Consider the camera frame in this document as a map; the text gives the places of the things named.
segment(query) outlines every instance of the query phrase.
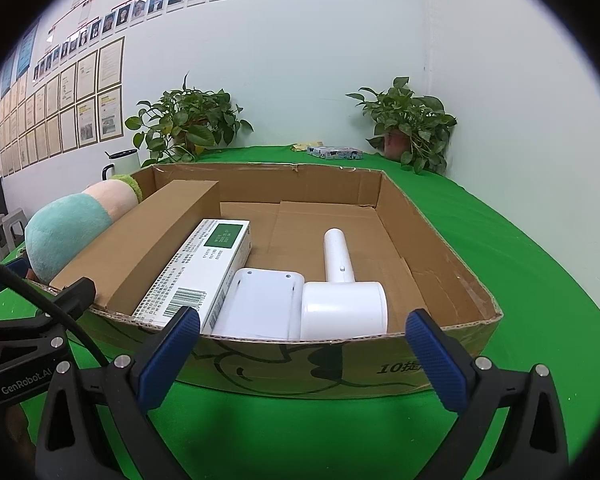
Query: green table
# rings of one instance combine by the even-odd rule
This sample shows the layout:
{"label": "green table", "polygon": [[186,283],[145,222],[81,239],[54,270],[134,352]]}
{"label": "green table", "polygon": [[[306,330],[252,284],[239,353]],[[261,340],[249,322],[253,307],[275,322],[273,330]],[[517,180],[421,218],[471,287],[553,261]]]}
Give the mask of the green table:
{"label": "green table", "polygon": [[[298,162],[386,171],[497,298],[505,317],[485,354],[501,368],[551,368],[573,456],[600,416],[600,311],[533,241],[453,182],[402,171],[379,155],[321,161],[288,146],[236,148],[205,162]],[[0,319],[32,306],[0,294]],[[94,365],[74,344],[81,366]],[[116,349],[103,346],[113,356]],[[35,439],[44,395],[25,403]],[[100,412],[129,478],[138,478],[110,415]],[[454,421],[436,395],[367,400],[269,399],[175,383],[158,410],[157,430],[194,479],[411,479]],[[467,478],[484,468],[504,421],[499,414]]]}

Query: silver screw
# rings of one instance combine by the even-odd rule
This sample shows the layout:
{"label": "silver screw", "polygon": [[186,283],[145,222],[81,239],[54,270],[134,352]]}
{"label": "silver screw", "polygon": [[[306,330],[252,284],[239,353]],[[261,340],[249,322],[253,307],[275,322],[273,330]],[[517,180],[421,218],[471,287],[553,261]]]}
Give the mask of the silver screw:
{"label": "silver screw", "polygon": [[60,361],[58,366],[56,366],[56,372],[65,374],[69,371],[69,368],[71,368],[71,363],[69,361]]}
{"label": "silver screw", "polygon": [[547,377],[549,375],[549,368],[545,365],[536,365],[536,374],[540,377]]}
{"label": "silver screw", "polygon": [[131,362],[131,357],[129,357],[128,355],[122,354],[114,359],[113,365],[116,368],[125,368],[125,367],[129,366],[130,362]]}
{"label": "silver screw", "polygon": [[480,370],[491,370],[491,366],[493,366],[493,363],[490,361],[490,359],[480,356],[476,358],[475,365]]}

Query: green plush trim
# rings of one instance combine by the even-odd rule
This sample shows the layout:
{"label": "green plush trim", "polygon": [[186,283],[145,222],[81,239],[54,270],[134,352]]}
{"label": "green plush trim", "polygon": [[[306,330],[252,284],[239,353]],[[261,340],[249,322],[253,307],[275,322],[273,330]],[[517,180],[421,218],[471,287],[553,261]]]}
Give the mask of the green plush trim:
{"label": "green plush trim", "polygon": [[138,197],[138,203],[142,202],[142,190],[140,189],[140,186],[138,186],[136,180],[131,175],[113,175],[111,178],[115,178],[116,180],[121,180],[125,184],[129,184],[129,186],[131,186],[131,189],[134,190],[136,197]]}

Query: teal plush toy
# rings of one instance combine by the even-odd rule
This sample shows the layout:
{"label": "teal plush toy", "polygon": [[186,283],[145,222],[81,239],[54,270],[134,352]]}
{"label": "teal plush toy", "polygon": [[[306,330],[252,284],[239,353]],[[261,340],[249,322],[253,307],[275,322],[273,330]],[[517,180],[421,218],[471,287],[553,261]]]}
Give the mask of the teal plush toy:
{"label": "teal plush toy", "polygon": [[138,183],[129,175],[115,175],[37,211],[24,237],[31,269],[40,282],[49,284],[81,250],[141,201]]}

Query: white rectangular device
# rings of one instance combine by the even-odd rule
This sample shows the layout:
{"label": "white rectangular device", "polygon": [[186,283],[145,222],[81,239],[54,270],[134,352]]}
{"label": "white rectangular device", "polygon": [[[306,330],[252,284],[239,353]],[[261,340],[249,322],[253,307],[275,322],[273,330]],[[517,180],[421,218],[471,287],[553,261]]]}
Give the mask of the white rectangular device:
{"label": "white rectangular device", "polygon": [[133,320],[164,327],[182,306],[195,308],[209,334],[234,274],[251,251],[247,220],[205,219],[155,280]]}
{"label": "white rectangular device", "polygon": [[298,340],[304,277],[297,272],[240,269],[235,273],[212,335]]}

